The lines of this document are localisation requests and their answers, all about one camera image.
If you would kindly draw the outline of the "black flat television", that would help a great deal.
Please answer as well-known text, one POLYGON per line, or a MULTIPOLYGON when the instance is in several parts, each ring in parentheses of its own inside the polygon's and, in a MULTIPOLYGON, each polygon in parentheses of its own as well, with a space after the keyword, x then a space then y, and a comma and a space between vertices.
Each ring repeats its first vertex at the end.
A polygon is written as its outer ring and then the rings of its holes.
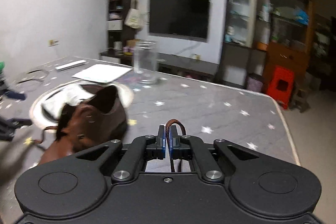
POLYGON ((149 34, 207 40, 210 0, 150 0, 149 34))

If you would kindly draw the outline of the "white canvas tote bag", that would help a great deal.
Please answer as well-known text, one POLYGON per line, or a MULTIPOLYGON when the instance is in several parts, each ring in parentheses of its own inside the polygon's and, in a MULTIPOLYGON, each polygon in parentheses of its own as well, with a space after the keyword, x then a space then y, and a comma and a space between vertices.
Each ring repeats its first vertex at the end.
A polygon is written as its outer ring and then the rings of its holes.
POLYGON ((143 16, 137 5, 138 0, 130 0, 130 9, 127 12, 127 16, 124 22, 126 26, 135 30, 143 28, 143 16))

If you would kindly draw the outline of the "white paper sheet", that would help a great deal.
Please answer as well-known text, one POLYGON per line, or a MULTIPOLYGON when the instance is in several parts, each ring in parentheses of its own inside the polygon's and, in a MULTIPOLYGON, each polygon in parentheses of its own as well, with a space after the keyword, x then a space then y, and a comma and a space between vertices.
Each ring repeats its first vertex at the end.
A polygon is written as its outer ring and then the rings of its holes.
POLYGON ((96 64, 74 74, 72 77, 93 83, 108 84, 119 79, 131 70, 131 68, 116 65, 96 64))

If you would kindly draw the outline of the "white remote control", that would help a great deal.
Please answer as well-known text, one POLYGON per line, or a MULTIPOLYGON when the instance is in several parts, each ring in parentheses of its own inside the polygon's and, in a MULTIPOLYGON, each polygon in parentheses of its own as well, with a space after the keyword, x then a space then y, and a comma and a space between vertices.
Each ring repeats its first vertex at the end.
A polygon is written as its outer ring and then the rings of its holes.
POLYGON ((72 69, 75 67, 80 67, 82 65, 85 65, 87 62, 85 60, 77 60, 77 61, 73 61, 71 63, 67 63, 67 64, 63 64, 63 65, 59 65, 57 67, 55 67, 56 71, 65 71, 67 69, 72 69))

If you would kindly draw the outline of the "dark cubby bookshelf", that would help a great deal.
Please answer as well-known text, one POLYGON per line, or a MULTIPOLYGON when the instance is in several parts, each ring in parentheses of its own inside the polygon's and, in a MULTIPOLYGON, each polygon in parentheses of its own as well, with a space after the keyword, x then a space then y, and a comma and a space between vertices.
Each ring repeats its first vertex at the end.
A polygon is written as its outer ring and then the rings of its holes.
POLYGON ((122 51, 128 40, 135 38, 135 29, 125 24, 131 0, 108 0, 108 51, 122 51))

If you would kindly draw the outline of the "brown wooden cabinet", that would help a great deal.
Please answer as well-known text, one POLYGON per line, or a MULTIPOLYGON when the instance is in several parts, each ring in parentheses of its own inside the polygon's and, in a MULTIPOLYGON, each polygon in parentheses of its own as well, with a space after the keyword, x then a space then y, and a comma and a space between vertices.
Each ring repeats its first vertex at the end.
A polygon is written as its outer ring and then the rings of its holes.
POLYGON ((267 86, 277 65, 303 77, 313 41, 314 0, 269 0, 270 36, 262 77, 267 86))

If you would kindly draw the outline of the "red plastic stool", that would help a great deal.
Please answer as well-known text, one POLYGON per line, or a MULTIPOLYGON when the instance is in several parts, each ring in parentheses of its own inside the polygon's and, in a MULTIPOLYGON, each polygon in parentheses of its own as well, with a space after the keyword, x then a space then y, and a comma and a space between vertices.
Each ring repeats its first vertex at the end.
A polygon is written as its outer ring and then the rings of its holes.
POLYGON ((293 90, 294 80, 295 74, 293 71, 276 65, 266 94, 278 102, 283 109, 287 109, 293 90))

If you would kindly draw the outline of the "round black induction cooktop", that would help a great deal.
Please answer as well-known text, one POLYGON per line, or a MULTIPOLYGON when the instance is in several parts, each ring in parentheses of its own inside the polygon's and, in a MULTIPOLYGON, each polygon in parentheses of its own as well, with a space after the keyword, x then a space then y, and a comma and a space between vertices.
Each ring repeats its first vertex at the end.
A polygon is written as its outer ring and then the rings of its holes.
POLYGON ((77 106, 92 98, 103 87, 87 81, 72 81, 43 93, 30 107, 29 116, 33 123, 43 129, 55 126, 65 104, 77 106))

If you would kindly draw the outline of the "white folded towel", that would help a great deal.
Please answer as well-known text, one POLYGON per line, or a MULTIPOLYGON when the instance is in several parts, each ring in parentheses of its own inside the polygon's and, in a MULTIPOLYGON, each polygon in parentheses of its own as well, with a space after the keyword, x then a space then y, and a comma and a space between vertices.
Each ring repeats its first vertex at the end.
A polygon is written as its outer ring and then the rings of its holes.
POLYGON ((42 108, 52 118, 58 120, 65 105, 77 106, 80 102, 92 97, 93 94, 83 89, 81 85, 69 84, 43 101, 42 108))

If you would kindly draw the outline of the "brown leather shoe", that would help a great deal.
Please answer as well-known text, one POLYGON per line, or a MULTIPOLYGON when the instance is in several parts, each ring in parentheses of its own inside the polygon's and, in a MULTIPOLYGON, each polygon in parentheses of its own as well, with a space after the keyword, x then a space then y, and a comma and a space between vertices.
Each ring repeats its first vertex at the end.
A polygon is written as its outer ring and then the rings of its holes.
POLYGON ((127 115, 114 85, 101 88, 90 99, 77 106, 65 104, 56 126, 43 129, 39 146, 47 130, 55 130, 55 140, 45 150, 40 165, 110 140, 122 140, 127 132, 127 115))

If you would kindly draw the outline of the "glass display cabinet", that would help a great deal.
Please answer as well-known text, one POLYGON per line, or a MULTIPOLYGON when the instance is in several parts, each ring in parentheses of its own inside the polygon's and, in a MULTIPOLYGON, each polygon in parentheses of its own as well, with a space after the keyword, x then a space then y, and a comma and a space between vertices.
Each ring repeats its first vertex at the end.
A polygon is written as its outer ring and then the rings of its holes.
POLYGON ((253 42, 257 0, 226 0, 222 53, 217 76, 225 85, 243 88, 250 73, 262 74, 265 52, 253 42))

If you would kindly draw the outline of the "small wooden stool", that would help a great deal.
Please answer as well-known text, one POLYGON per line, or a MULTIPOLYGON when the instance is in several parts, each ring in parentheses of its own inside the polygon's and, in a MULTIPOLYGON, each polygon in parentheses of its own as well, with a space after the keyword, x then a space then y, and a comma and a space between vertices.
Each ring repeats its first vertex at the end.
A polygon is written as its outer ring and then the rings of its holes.
POLYGON ((294 85, 294 92, 289 104, 290 110, 297 108, 300 113, 303 113, 306 110, 308 110, 310 108, 309 103, 307 101, 309 94, 310 94, 309 86, 304 82, 296 81, 294 85))

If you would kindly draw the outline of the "purple patterned bin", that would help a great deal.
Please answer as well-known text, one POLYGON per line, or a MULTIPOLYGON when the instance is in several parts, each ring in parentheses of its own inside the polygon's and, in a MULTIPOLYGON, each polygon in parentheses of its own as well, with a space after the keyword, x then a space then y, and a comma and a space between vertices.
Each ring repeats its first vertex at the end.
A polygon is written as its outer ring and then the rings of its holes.
POLYGON ((263 88, 263 78, 260 75, 249 75, 247 90, 260 93, 263 88))

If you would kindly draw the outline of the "clear glass mug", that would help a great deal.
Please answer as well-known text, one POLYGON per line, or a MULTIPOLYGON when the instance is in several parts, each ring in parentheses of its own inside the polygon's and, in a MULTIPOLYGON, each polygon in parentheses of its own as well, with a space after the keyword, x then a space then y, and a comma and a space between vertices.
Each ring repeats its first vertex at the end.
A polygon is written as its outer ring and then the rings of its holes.
POLYGON ((139 83, 152 85, 156 83, 158 67, 157 44, 154 41, 139 40, 133 51, 133 68, 139 83))

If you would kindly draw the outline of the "brown shoelace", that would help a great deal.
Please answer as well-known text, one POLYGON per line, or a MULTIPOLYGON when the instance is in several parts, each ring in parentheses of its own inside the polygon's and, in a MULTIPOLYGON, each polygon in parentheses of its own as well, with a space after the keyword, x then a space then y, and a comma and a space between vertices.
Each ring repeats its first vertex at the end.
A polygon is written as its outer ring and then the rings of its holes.
MULTIPOLYGON (((176 119, 171 119, 165 124, 165 138, 167 146, 169 149, 169 159, 170 159, 170 169, 171 172, 176 172, 174 159, 173 159, 173 148, 174 148, 174 137, 179 137, 176 130, 176 125, 181 129, 182 135, 186 135, 186 129, 180 121, 176 119)), ((38 164, 44 164, 51 162, 63 157, 72 155, 75 153, 74 144, 72 139, 67 135, 61 136, 58 140, 55 139, 54 142, 45 150, 44 154, 41 156, 41 160, 38 164)))

